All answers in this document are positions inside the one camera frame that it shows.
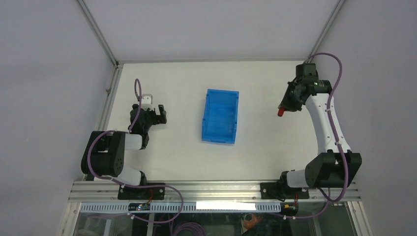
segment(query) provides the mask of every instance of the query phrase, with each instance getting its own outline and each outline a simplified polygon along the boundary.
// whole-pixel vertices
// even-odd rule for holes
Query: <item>blue plastic bin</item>
[[[234,144],[238,126],[239,92],[208,89],[201,139]]]

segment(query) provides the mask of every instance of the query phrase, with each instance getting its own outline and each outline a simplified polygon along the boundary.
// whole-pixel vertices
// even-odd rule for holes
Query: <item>robotic arm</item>
[[[296,77],[288,82],[288,88],[278,107],[278,116],[283,116],[286,111],[301,111],[305,105],[313,120],[318,156],[308,163],[304,170],[284,171],[276,183],[276,189],[269,187],[267,192],[273,192],[274,196],[281,199],[295,198],[296,194],[299,198],[308,198],[308,194],[303,194],[302,188],[342,188],[345,175],[348,175],[348,186],[352,182],[362,158],[359,153],[352,153],[344,140],[332,98],[330,111],[339,136],[339,142],[336,142],[327,115],[327,102],[331,91],[329,81],[319,80],[315,64],[303,63],[296,67]],[[342,165],[338,144],[342,146],[347,160],[347,173]]]
[[[152,105],[152,95],[144,94],[141,101],[141,111],[133,127],[131,125],[138,113],[139,105],[133,104],[132,106],[132,111],[130,112],[131,125],[129,126],[131,132],[115,131],[112,134],[104,135],[98,140],[90,155],[91,167],[96,174],[130,185],[147,185],[147,179],[143,172],[124,164],[124,151],[145,149],[149,142],[148,132],[150,127],[167,123],[164,106],[158,105],[158,108],[159,115],[156,114]],[[90,135],[81,161],[81,170],[84,174],[91,175],[87,164],[88,151],[93,141],[103,132],[93,131]]]

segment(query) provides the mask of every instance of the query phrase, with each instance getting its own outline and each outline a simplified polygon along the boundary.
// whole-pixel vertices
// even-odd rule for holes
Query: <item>enclosure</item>
[[[2,235],[169,235],[188,221],[208,235],[250,235],[248,217],[262,218],[264,235],[417,232],[416,1],[6,0],[0,6]],[[319,217],[284,220],[271,214],[283,205],[263,199],[260,183],[304,169],[317,156],[305,108],[277,117],[296,66],[317,52],[343,63],[335,109],[363,163],[342,201]],[[313,62],[320,78],[334,84],[337,63],[325,56]],[[185,205],[172,229],[131,219],[127,209],[138,201],[118,200],[118,184],[93,181],[80,169],[92,131],[127,131],[136,78],[154,106],[164,105],[167,123],[152,126],[146,149],[126,151],[124,161],[149,183],[182,193]],[[233,145],[202,141],[208,89],[238,91]],[[332,189],[332,196],[340,192]],[[309,193],[298,200],[303,215],[326,202],[318,190]],[[404,204],[395,201],[398,193]],[[181,199],[170,189],[164,194],[150,210],[134,213],[172,218]],[[199,201],[256,209],[201,211]]]

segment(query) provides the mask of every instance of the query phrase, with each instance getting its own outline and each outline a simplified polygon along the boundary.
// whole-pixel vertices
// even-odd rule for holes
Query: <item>gray wall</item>
[[[0,235],[55,235],[113,68],[74,0],[2,0],[0,32]]]
[[[344,65],[337,114],[363,157],[357,181],[374,234],[415,235],[417,1],[347,1],[320,51]],[[319,74],[334,82],[337,63],[323,57]]]
[[[302,59],[338,0],[85,0],[121,61]]]

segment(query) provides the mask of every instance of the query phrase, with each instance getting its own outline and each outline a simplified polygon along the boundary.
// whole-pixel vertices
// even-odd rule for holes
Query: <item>white table surface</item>
[[[127,131],[136,102],[134,80],[153,105],[163,104],[167,124],[149,131],[145,150],[126,151],[125,165],[148,180],[278,179],[304,169],[317,156],[308,111],[277,116],[277,106],[301,61],[124,64],[108,129]],[[201,141],[207,89],[239,91],[238,128],[232,146]]]

